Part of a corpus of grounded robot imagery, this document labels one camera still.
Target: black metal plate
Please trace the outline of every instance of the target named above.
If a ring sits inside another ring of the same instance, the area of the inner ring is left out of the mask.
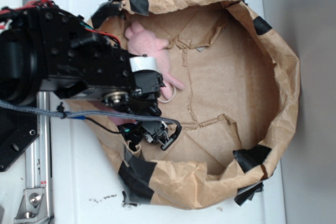
[[[36,107],[34,101],[29,106]],[[38,116],[0,109],[0,172],[5,172],[37,138]]]

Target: black duct tape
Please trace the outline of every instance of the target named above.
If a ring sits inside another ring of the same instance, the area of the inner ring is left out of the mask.
[[[257,35],[264,35],[272,29],[272,27],[260,16],[253,20],[253,25]]]
[[[121,14],[121,0],[109,0],[102,3],[96,12],[91,16],[93,28],[100,27],[108,17],[117,17]]]
[[[249,150],[241,149],[233,151],[233,156],[240,165],[244,173],[252,168],[261,165],[272,149],[263,145],[257,144]]]
[[[147,162],[133,156],[125,149],[125,161],[119,168],[119,176],[123,184],[127,204],[150,204],[154,191],[149,188],[149,181],[156,163]]]
[[[131,10],[145,16],[149,14],[148,0],[130,0]]]
[[[252,200],[255,193],[262,192],[263,190],[264,184],[262,182],[241,188],[238,190],[237,196],[235,197],[235,202],[242,206],[248,199]]]

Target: gray cable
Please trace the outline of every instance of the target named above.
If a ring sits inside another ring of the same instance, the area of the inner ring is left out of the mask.
[[[54,118],[64,118],[64,114],[61,112],[53,112],[42,110],[29,106],[16,106],[9,102],[0,100],[0,108],[14,110],[18,112],[31,113],[35,115],[45,115]],[[123,119],[134,119],[136,121],[164,121],[167,123],[174,123],[181,126],[180,122],[174,119],[162,118],[159,116],[145,116],[145,115],[133,115],[119,112],[108,112],[108,111],[99,111],[99,110],[88,110],[88,111],[79,111],[79,112],[66,112],[67,118],[77,118],[79,116],[85,115],[104,115],[111,116],[114,118],[123,118]]]

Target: plush toy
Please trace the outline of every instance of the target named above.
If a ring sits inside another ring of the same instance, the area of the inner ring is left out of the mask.
[[[127,50],[133,55],[147,55],[154,57],[163,76],[165,87],[161,87],[163,96],[170,100],[173,98],[173,91],[176,87],[180,90],[185,89],[182,81],[173,77],[170,73],[170,58],[165,48],[168,46],[167,39],[158,39],[155,34],[143,28],[139,22],[133,22],[125,31],[125,37],[129,40]]]

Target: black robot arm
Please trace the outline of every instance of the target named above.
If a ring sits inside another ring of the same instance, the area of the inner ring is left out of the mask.
[[[161,116],[163,82],[153,58],[129,54],[118,38],[94,30],[82,17],[40,0],[4,8],[0,28],[0,100],[27,105],[38,91],[51,91],[61,99],[100,100],[119,112]],[[143,61],[151,67],[141,68]],[[138,124],[131,132],[160,142],[163,150],[181,131],[178,126],[169,137],[163,122]]]

